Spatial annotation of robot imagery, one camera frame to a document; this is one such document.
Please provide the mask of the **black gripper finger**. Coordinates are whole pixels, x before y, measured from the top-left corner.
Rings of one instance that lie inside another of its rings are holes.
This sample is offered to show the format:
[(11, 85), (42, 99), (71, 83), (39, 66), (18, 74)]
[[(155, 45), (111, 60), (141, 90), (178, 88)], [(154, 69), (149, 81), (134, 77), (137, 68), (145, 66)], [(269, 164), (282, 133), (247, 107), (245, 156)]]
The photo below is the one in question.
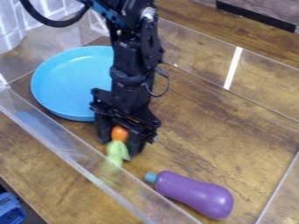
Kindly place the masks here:
[(153, 141), (154, 138), (150, 129), (131, 129), (129, 131), (129, 140), (126, 142), (130, 157), (135, 157), (143, 151), (146, 144)]
[(98, 139), (103, 144), (111, 141), (113, 121), (107, 115), (95, 115), (95, 125), (98, 131)]

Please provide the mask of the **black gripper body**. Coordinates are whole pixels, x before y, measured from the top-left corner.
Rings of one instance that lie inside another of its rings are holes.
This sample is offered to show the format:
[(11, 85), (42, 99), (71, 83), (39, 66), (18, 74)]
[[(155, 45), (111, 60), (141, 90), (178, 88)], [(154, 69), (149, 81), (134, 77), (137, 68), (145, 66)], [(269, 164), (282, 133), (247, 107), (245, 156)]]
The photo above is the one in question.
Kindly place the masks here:
[(111, 117), (113, 128), (122, 126), (127, 131), (150, 129), (154, 141), (162, 125), (150, 109), (151, 98), (159, 97), (159, 94), (153, 92), (157, 72), (158, 67), (146, 71), (135, 69), (133, 73), (126, 73), (113, 66), (111, 89), (93, 88), (94, 99), (90, 103), (95, 115)]

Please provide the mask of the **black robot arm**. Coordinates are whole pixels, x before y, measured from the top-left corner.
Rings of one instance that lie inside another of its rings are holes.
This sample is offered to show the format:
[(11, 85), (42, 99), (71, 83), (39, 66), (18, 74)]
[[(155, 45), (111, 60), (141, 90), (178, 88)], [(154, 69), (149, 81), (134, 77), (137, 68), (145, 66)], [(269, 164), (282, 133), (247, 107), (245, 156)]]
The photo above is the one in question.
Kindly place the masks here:
[(114, 63), (110, 68), (113, 88), (94, 88), (90, 108), (95, 113), (99, 141), (113, 140), (113, 129), (121, 126), (129, 131), (126, 147), (129, 155), (137, 156), (146, 145), (157, 139), (162, 125), (149, 105), (157, 94), (153, 92), (155, 76), (163, 71), (165, 62), (155, 0), (77, 0), (83, 7), (75, 17), (55, 21), (34, 7), (30, 0), (20, 0), (28, 14), (45, 25), (62, 28), (74, 25), (87, 11), (97, 11), (107, 19)]

